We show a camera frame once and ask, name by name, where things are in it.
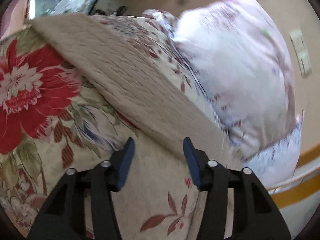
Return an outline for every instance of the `wall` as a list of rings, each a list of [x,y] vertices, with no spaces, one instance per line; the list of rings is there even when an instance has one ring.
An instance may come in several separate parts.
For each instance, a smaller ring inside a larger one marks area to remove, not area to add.
[[[147,8],[157,8],[179,14],[191,8],[205,6],[217,0],[123,0],[127,14],[140,16]],[[320,143],[320,21],[307,0],[258,0],[280,29],[289,48],[296,74],[296,110],[305,109],[302,151]],[[307,43],[313,73],[302,79],[289,32],[300,28]]]

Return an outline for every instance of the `wooden trim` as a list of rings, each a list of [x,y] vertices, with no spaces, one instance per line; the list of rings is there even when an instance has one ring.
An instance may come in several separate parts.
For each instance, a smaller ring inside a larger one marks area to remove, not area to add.
[[[285,192],[272,195],[279,209],[304,200],[320,190],[320,174]]]
[[[320,156],[320,144],[300,154],[297,167],[301,167]]]

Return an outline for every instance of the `metal screw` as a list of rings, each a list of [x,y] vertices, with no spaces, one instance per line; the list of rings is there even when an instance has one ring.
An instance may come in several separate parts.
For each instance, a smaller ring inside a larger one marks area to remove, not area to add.
[[[110,161],[103,161],[102,163],[100,163],[101,167],[103,168],[107,168],[111,166]]]
[[[216,167],[216,166],[218,166],[218,163],[216,161],[214,161],[214,160],[210,160],[210,161],[208,161],[208,165],[210,167]]]
[[[77,172],[76,169],[70,168],[70,169],[67,170],[66,174],[70,176],[70,175],[76,174],[76,172]]]
[[[247,175],[250,175],[252,173],[252,170],[249,168],[244,168],[242,171],[244,174],[247,174]]]

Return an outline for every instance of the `wall switch plate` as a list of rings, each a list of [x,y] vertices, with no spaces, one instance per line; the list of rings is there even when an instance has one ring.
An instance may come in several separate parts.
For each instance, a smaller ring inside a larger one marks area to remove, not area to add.
[[[296,50],[296,54],[301,52],[302,50],[305,50],[307,46],[305,45],[303,41],[303,36],[301,30],[295,30],[290,32],[290,38],[292,41],[292,44],[294,46],[294,49]]]
[[[308,76],[311,73],[311,62],[308,50],[305,49],[297,54],[301,75],[303,77]]]
[[[301,30],[290,32],[290,38],[298,57],[301,76],[307,77],[311,73],[311,61]]]

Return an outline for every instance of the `bedding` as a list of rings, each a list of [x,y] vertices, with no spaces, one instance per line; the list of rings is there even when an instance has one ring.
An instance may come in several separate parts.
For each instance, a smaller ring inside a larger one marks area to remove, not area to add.
[[[188,68],[188,70],[194,77],[194,80],[198,84],[198,88],[201,90],[201,92],[203,92],[206,100],[214,105],[215,103],[210,100],[202,85],[198,81],[197,76],[199,76],[199,73],[194,74],[188,60],[184,59],[179,54],[175,47],[175,44],[173,43],[174,40],[177,40],[177,37],[175,37],[175,30],[178,21],[177,18],[168,12],[154,9],[146,10],[143,13],[143,16],[151,19],[156,19],[166,29],[167,36],[171,40],[172,47],[175,49],[177,55],[179,56],[181,61],[185,63],[186,68]],[[231,135],[232,130],[234,130],[235,128],[231,127],[230,129],[228,127],[225,127],[225,125],[221,123],[223,121],[223,118],[220,118],[221,116],[215,112],[214,107],[212,108],[212,111],[214,112],[215,120],[218,123],[218,126],[221,129],[225,130],[227,136],[229,135],[229,133]],[[239,147],[231,147],[231,151],[227,155],[227,165],[231,167],[233,165],[233,162],[241,160],[242,167],[251,168],[266,188],[273,188],[277,183],[291,178],[294,174],[295,167],[300,155],[302,123],[303,114],[301,116],[297,116],[297,124],[287,136],[281,138],[276,143],[269,145],[265,149],[261,149],[252,157],[245,157],[244,154],[241,155]]]
[[[290,54],[256,0],[223,0],[187,10],[173,35],[242,157],[253,157],[293,130]]]
[[[182,140],[222,163],[229,148],[155,20],[38,18],[0,56],[0,203],[25,237],[69,167],[91,169],[132,137],[128,180],[113,194],[123,239],[188,238],[204,195]],[[89,209],[86,218],[93,237]]]

